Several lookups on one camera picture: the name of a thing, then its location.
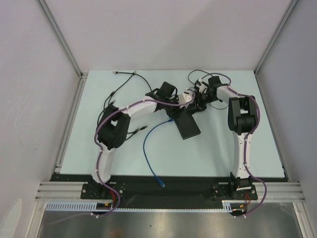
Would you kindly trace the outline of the black network switch box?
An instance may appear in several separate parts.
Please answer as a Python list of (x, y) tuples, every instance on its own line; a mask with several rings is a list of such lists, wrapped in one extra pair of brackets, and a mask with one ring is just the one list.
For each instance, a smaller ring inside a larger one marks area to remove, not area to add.
[(183, 111), (174, 119), (176, 126), (183, 140), (200, 135), (201, 131), (196, 124), (193, 116), (186, 111)]

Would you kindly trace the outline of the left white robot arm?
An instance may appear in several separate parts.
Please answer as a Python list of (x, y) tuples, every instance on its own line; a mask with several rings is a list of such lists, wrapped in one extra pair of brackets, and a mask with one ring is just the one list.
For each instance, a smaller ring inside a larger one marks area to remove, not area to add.
[(118, 108), (110, 104), (104, 109), (103, 116), (97, 123), (94, 142), (99, 147), (95, 172), (92, 177), (96, 183), (92, 186), (92, 193), (97, 198), (105, 198), (109, 193), (106, 182), (111, 177), (111, 166), (116, 150), (127, 139), (129, 125), (132, 119), (164, 110), (170, 121), (174, 121), (182, 139), (186, 140), (201, 132), (187, 112), (187, 108), (195, 102), (198, 95), (195, 89), (188, 88), (177, 95), (177, 88), (164, 82), (145, 96), (128, 106)]

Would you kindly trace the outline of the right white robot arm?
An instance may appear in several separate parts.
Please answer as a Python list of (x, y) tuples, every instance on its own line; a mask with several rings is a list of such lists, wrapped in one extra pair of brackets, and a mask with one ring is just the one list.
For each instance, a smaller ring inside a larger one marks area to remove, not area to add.
[(219, 76), (211, 76), (207, 83), (202, 78), (196, 80), (194, 89), (198, 111), (205, 110), (207, 104), (215, 101), (225, 102), (228, 106), (227, 122), (234, 139), (234, 161), (227, 194), (240, 199), (252, 189), (250, 147), (260, 123), (259, 106), (253, 96), (238, 93), (229, 83), (223, 84)]

